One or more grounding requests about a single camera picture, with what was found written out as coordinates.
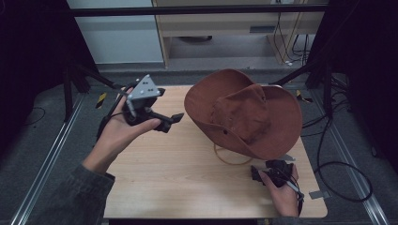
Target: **brown cowboy hat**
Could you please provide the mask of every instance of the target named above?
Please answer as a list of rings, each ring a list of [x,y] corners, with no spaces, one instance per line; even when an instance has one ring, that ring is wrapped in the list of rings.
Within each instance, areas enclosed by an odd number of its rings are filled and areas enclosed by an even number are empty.
[[[280,86],[256,84],[233,69],[214,72],[194,85],[184,106],[210,140],[252,158],[283,156],[301,132],[301,110],[292,94]]]

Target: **wooden table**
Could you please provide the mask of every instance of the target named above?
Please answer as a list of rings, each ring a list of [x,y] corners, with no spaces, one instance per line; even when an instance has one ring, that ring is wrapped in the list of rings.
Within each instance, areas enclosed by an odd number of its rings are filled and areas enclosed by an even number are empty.
[[[171,116],[183,113],[190,86],[167,86],[153,110]],[[248,158],[231,151],[219,155],[232,163]],[[323,199],[312,200],[319,190],[301,139],[288,152],[296,159],[298,184],[305,194],[301,216],[322,218]],[[169,133],[150,131],[136,139],[112,164],[115,185],[108,197],[106,218],[275,218],[278,216],[266,187],[253,181],[251,165],[222,162],[213,142],[187,114]]]

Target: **hat brim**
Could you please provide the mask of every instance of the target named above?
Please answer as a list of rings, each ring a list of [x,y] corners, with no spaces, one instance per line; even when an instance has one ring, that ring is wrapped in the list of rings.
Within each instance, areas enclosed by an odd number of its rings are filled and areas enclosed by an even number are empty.
[[[212,124],[214,102],[233,94],[254,82],[244,73],[224,69],[205,77],[187,93],[185,110],[192,121],[217,145],[242,155],[275,159],[286,154],[297,142],[301,133],[302,116],[296,98],[280,86],[262,86],[266,95],[270,127],[256,142],[245,143],[226,127]]]

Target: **right hand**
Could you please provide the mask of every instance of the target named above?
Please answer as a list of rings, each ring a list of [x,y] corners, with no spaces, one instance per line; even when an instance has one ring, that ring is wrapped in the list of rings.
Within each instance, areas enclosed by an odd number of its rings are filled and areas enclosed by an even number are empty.
[[[93,150],[85,158],[83,165],[94,173],[105,174],[116,157],[138,136],[156,128],[161,120],[150,119],[143,123],[130,126],[122,114],[126,97],[120,99],[113,116],[103,129]]]
[[[297,192],[287,184],[284,184],[282,187],[276,187],[265,172],[258,171],[258,173],[268,188],[278,213],[282,217],[297,218],[299,216]],[[295,164],[293,164],[292,176],[296,181],[299,180],[299,174]]]

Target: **dark jacket sleeve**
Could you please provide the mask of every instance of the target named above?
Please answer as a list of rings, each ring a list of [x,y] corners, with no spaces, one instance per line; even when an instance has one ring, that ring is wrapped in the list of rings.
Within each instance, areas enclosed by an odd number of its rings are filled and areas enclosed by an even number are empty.
[[[101,224],[106,198],[115,178],[77,167],[55,190],[45,208],[29,224]]]
[[[303,221],[298,217],[276,217],[267,219],[269,225],[302,225]]]

